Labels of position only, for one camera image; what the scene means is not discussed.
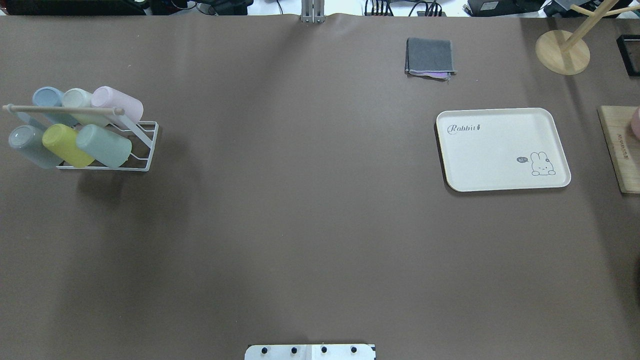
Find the wooden mug tree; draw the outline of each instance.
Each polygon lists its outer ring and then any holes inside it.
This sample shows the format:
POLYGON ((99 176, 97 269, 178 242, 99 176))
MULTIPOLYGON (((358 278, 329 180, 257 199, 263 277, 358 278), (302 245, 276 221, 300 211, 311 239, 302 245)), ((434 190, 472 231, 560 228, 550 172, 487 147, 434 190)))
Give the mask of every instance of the wooden mug tree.
POLYGON ((605 0, 596 11, 591 12, 579 6, 571 5, 571 9, 587 15, 586 19, 574 33, 565 30, 552 30, 542 34, 536 42, 536 55, 549 70, 562 75, 576 75, 589 65, 591 55, 589 47, 582 37, 602 19, 602 17, 640 9, 639 6, 618 9, 610 9, 618 0, 605 0))

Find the cable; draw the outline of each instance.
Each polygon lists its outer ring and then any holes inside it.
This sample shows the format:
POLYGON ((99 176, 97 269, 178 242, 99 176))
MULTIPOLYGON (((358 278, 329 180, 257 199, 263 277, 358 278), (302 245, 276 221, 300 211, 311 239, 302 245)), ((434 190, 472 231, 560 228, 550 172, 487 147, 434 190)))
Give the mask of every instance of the cable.
MULTIPOLYGON (((390 0, 371 0, 371 13, 369 16, 394 16, 393 10, 389 5, 390 0)), ((369 0, 365 0, 363 15, 367 16, 369 11, 369 0)))
POLYGON ((413 6, 413 8, 411 8, 411 11, 409 12, 409 16, 411 16, 411 14, 413 14, 413 10, 415 9, 416 6, 418 6, 418 4, 424 4, 425 6, 425 12, 428 10, 429 8, 429 3, 427 3, 426 1, 418 1, 417 3, 415 3, 415 5, 413 6))
POLYGON ((196 10, 198 10, 199 12, 201 12, 201 13, 203 13, 203 14, 205 14, 205 15, 210 15, 210 16, 215 16, 215 15, 217 15, 217 14, 218 14, 218 13, 216 12, 216 9, 214 9, 214 8, 213 8, 213 6, 211 6, 211 5, 209 5, 209 9, 207 10, 207 12, 203 12, 203 11, 200 9, 200 7, 199 7, 199 6, 196 6, 196 10))
POLYGON ((176 9, 180 9, 180 10, 191 10, 191 9, 193 9, 194 7, 198 6, 198 3, 195 3, 195 4, 194 4, 192 7, 190 7, 190 8, 181 8, 181 7, 177 6, 177 5, 173 2, 173 0, 171 0, 171 5, 173 5, 173 7, 174 7, 174 8, 176 8, 176 9))
POLYGON ((429 7, 429 13, 425 14, 425 16, 438 17, 442 16, 442 6, 438 4, 436 0, 433 0, 433 3, 429 7))

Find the plastic cup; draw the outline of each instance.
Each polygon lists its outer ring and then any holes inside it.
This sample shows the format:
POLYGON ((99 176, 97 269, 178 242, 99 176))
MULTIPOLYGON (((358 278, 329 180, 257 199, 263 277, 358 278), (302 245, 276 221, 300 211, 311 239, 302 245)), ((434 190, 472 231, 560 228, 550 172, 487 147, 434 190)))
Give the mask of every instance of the plastic cup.
POLYGON ((62 159, 42 145, 42 135, 37 127, 22 125, 9 135, 9 146, 41 168, 54 168, 62 159))
POLYGON ((76 146, 77 131, 64 124, 49 126, 42 135, 42 144, 70 163, 73 167, 86 167, 93 163, 93 158, 76 146))
MULTIPOLYGON (((31 102, 35 106, 62 106, 62 91, 52 88, 51 86, 45 86, 39 88, 33 93, 31 102)), ((52 124, 64 124, 66 126, 76 126, 78 120, 69 114, 63 113, 44 113, 43 114, 52 124)))
POLYGON ((634 116, 631 117, 631 130, 636 138, 640 139, 640 108, 636 109, 634 116))
POLYGON ((93 92, 91 106, 94 108, 123 108, 125 115, 135 124, 142 119, 144 112, 140 100, 108 86, 99 87, 93 92))
POLYGON ((110 168, 124 164, 132 147, 131 140, 93 124, 78 132, 76 145, 110 168))
MULTIPOLYGON (((67 90, 62 97, 62 106, 66 108, 91 108, 92 94, 88 91, 80 88, 73 88, 67 90)), ((105 127, 109 125, 110 121, 102 115, 89 115, 89 114, 71 114, 76 118, 80 124, 89 125, 95 124, 105 127)))

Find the yellow cup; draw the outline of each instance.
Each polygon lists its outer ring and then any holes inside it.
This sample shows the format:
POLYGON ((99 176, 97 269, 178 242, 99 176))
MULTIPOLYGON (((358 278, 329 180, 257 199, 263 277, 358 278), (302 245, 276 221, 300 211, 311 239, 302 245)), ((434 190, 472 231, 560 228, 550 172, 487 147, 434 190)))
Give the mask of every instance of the yellow cup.
POLYGON ((64 124, 49 126, 42 135, 42 145, 73 167, 85 167, 93 158, 76 146, 77 131, 64 124))

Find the white tray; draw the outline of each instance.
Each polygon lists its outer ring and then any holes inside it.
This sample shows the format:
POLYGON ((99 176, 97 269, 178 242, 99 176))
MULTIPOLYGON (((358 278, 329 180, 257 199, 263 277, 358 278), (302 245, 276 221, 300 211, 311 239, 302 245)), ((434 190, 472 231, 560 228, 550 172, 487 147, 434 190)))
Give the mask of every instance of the white tray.
POLYGON ((456 191, 560 188, 571 181, 547 110, 444 111, 436 127, 447 182, 456 191))

